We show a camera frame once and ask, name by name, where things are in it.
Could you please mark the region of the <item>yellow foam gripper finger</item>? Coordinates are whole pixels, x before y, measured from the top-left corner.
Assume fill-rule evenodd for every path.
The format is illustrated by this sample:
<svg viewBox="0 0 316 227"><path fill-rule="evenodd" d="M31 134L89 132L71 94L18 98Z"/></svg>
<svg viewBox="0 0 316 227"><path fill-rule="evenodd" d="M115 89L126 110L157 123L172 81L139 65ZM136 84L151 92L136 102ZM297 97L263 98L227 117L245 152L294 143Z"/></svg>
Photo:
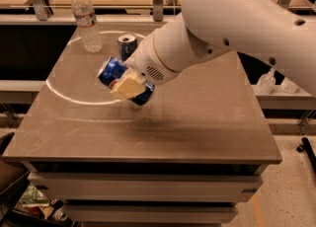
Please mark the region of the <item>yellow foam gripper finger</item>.
<svg viewBox="0 0 316 227"><path fill-rule="evenodd" d="M128 68L111 89L111 94L121 100L134 98L146 90L145 79L134 69Z"/></svg>

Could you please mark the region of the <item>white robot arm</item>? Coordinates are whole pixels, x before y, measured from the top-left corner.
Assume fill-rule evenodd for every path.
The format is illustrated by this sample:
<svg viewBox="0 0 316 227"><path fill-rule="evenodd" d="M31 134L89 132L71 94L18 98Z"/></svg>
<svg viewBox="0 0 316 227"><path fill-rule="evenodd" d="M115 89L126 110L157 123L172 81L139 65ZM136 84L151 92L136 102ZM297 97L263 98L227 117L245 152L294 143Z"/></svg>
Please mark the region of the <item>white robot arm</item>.
<svg viewBox="0 0 316 227"><path fill-rule="evenodd" d="M274 63L316 96L316 21L272 0L182 0L182 12L147 36L126 61L128 69L111 93L133 98L146 82L164 84L230 50Z"/></svg>

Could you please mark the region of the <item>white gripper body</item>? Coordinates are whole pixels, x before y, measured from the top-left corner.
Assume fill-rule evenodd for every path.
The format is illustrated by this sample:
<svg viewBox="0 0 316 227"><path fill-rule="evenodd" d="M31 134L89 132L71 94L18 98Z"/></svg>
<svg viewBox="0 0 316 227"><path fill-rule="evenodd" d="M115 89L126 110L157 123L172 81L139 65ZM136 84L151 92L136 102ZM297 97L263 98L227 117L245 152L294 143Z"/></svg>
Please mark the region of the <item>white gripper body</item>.
<svg viewBox="0 0 316 227"><path fill-rule="evenodd" d="M169 69L160 59L154 41L154 35L144 38L125 63L151 84L162 85L175 79L179 73Z"/></svg>

